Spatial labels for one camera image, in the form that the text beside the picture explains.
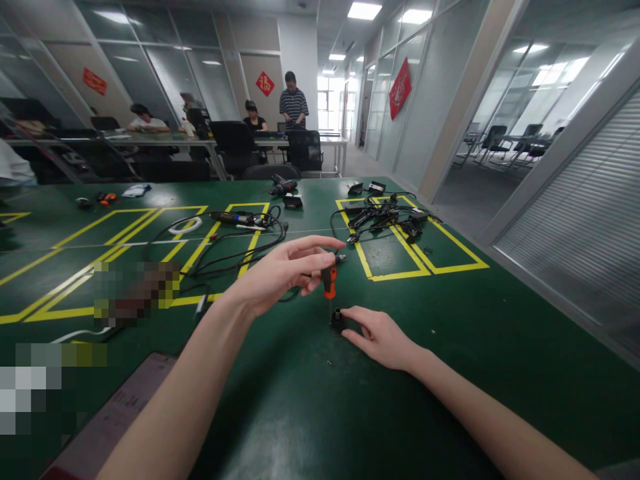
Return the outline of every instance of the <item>striped shirt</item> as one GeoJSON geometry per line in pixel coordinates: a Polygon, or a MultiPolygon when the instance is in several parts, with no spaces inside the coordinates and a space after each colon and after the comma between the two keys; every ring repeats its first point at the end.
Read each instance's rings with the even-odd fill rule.
{"type": "MultiPolygon", "coordinates": [[[[291,122],[287,122],[287,130],[293,128],[301,113],[304,113],[305,116],[309,115],[307,99],[305,98],[305,94],[302,93],[302,90],[296,88],[295,93],[284,90],[284,92],[280,94],[280,113],[286,113],[291,118],[291,122]]],[[[300,126],[307,128],[306,118],[300,122],[300,126]]]]}

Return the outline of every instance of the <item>hand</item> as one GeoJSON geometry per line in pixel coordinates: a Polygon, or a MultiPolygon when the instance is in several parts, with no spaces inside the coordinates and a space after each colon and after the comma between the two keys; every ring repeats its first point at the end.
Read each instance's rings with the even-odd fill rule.
{"type": "Polygon", "coordinates": [[[237,302],[245,302],[254,317],[267,312],[295,286],[303,297],[322,282],[320,270],[335,263],[335,255],[324,248],[345,248],[332,237],[310,235],[282,243],[256,263],[225,292],[237,302]]]}
{"type": "Polygon", "coordinates": [[[346,318],[356,320],[362,328],[362,335],[346,329],[342,336],[386,368],[408,371],[418,352],[423,350],[384,312],[358,306],[341,312],[346,318]]]}

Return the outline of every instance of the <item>hair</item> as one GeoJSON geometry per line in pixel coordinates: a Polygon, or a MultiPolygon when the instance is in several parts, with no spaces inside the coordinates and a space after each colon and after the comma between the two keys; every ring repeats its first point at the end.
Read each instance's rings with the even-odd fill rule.
{"type": "Polygon", "coordinates": [[[258,113],[258,108],[255,106],[255,102],[252,102],[251,100],[247,100],[245,102],[245,110],[258,113]]]}
{"type": "Polygon", "coordinates": [[[143,113],[146,113],[148,116],[151,116],[149,109],[146,108],[142,103],[134,103],[129,110],[131,110],[131,112],[135,113],[136,115],[142,115],[143,113]]]}

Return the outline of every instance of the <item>orange screwdriver handle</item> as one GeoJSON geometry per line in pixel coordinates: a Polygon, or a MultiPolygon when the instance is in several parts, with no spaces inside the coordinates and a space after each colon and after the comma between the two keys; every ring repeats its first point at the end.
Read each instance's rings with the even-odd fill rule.
{"type": "Polygon", "coordinates": [[[322,282],[325,286],[325,298],[332,299],[335,297],[335,278],[338,275],[338,270],[335,265],[332,265],[324,270],[320,270],[322,282]]]}

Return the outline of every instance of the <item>table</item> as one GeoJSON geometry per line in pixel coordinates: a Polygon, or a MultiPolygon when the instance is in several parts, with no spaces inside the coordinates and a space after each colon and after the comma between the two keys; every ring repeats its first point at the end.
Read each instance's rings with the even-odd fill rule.
{"type": "MultiPolygon", "coordinates": [[[[107,133],[107,140],[115,146],[118,147],[126,147],[126,146],[155,146],[155,147],[164,147],[164,146],[173,146],[173,145],[182,145],[189,147],[204,147],[208,150],[209,155],[211,157],[211,166],[215,170],[218,178],[222,181],[226,181],[228,174],[225,170],[224,164],[218,155],[215,154],[214,148],[217,146],[215,140],[200,140],[189,138],[183,133],[139,133],[139,132],[127,132],[130,135],[130,138],[127,139],[110,139],[109,136],[113,135],[112,133],[107,133]]],[[[28,139],[10,139],[6,140],[6,142],[12,146],[16,147],[24,147],[31,146],[33,143],[28,139]]],[[[50,147],[54,145],[60,145],[60,142],[52,139],[38,139],[38,142],[44,146],[50,147]]],[[[339,167],[339,170],[336,169],[336,174],[338,176],[344,175],[345,169],[347,167],[347,142],[348,140],[344,137],[320,137],[320,145],[324,147],[333,147],[333,164],[334,169],[336,166],[339,167]],[[340,147],[342,147],[342,155],[340,156],[340,147]]],[[[255,140],[255,144],[258,147],[288,147],[288,140],[283,140],[282,138],[260,138],[255,140]]]]}
{"type": "MultiPolygon", "coordinates": [[[[387,178],[373,180],[388,190],[402,190],[387,178]]],[[[359,203],[347,198],[353,182],[301,180],[304,207],[281,217],[289,223],[287,238],[330,235],[329,215],[339,205],[359,203]]],[[[16,343],[50,342],[71,331],[94,329],[93,300],[115,288],[96,275],[87,278],[85,268],[96,259],[108,261],[111,272],[130,271],[140,260],[141,243],[180,217],[230,205],[261,211],[269,200],[281,204],[260,198],[270,181],[164,183],[153,185],[142,198],[121,199],[111,209],[78,210],[74,199],[92,198],[98,187],[121,193],[127,185],[5,191],[4,197],[10,193],[15,199],[0,207],[0,218],[12,227],[0,230],[0,365],[15,365],[16,343]],[[74,276],[76,282],[87,279],[40,300],[74,276]],[[49,302],[55,304],[47,308],[49,302]]],[[[151,258],[188,262],[214,226],[203,220],[200,229],[152,247],[151,258]]],[[[346,238],[339,216],[335,224],[346,238]]],[[[230,231],[235,230],[223,226],[218,232],[230,231]]],[[[270,237],[248,233],[222,242],[211,254],[228,255],[270,237]]],[[[428,224],[415,247],[386,231],[376,239],[365,234],[345,250],[349,257],[338,266],[334,307],[359,304],[388,312],[408,336],[589,468],[640,455],[638,372],[448,225],[428,224]],[[433,249],[428,257],[427,246],[433,249]]],[[[215,294],[233,278],[216,279],[215,294]]],[[[5,452],[33,459],[16,460],[20,475],[7,474],[6,468],[3,474],[37,478],[45,459],[61,449],[61,435],[88,420],[150,352],[178,352],[194,327],[202,295],[197,293],[178,298],[170,309],[154,311],[137,328],[109,340],[108,366],[68,369],[66,390],[48,392],[46,413],[32,416],[35,434],[7,439],[5,452]]],[[[194,478],[500,478],[422,385],[331,336],[328,309],[316,292],[278,303],[255,322],[194,478]]],[[[79,344],[78,358],[86,358],[80,354],[86,355],[86,348],[91,347],[79,344]]]]}

